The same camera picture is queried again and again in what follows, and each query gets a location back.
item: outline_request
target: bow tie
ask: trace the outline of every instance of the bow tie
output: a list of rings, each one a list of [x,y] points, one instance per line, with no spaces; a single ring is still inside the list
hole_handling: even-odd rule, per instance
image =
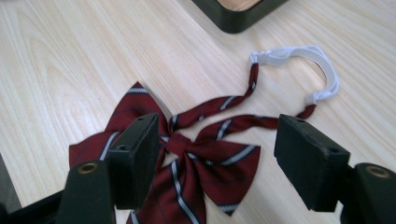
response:
[[[117,105],[106,129],[70,146],[70,166],[101,159],[118,136],[138,117],[159,114],[160,156],[148,197],[128,223],[206,223],[205,195],[224,213],[231,215],[242,201],[256,174],[260,147],[222,140],[231,133],[258,126],[277,127],[277,118],[241,115],[203,128],[194,141],[178,133],[192,124],[242,103],[255,90],[259,64],[250,68],[244,95],[209,100],[166,120],[165,115],[140,83],[136,83]],[[315,109],[308,105],[297,115],[308,118]],[[168,153],[177,158],[163,167]]]

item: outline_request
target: adjustable neck strap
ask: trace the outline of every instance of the adjustable neck strap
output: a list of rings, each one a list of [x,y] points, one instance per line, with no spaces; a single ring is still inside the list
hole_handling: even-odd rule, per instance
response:
[[[290,57],[300,56],[316,63],[326,77],[326,87],[323,91],[316,91],[305,98],[307,105],[315,105],[317,101],[328,99],[338,92],[338,76],[330,63],[330,60],[317,46],[285,47],[270,49],[262,52],[253,52],[250,55],[252,63],[259,65],[271,65],[279,67]]]

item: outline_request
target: wooden table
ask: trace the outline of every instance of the wooden table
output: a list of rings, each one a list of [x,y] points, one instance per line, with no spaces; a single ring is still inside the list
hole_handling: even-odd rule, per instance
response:
[[[141,82],[168,115],[242,94],[251,51],[318,45],[340,91],[308,120],[352,154],[396,170],[396,3],[291,0],[242,34],[227,35],[188,0],[0,2],[0,151],[23,206],[64,187],[68,146],[101,132],[122,95]],[[256,92],[235,114],[295,114],[322,89],[304,59],[261,66]],[[276,132],[228,140],[262,146],[249,193],[229,218],[207,200],[208,223],[338,223],[306,210],[273,156]],[[125,213],[119,216],[120,222]]]

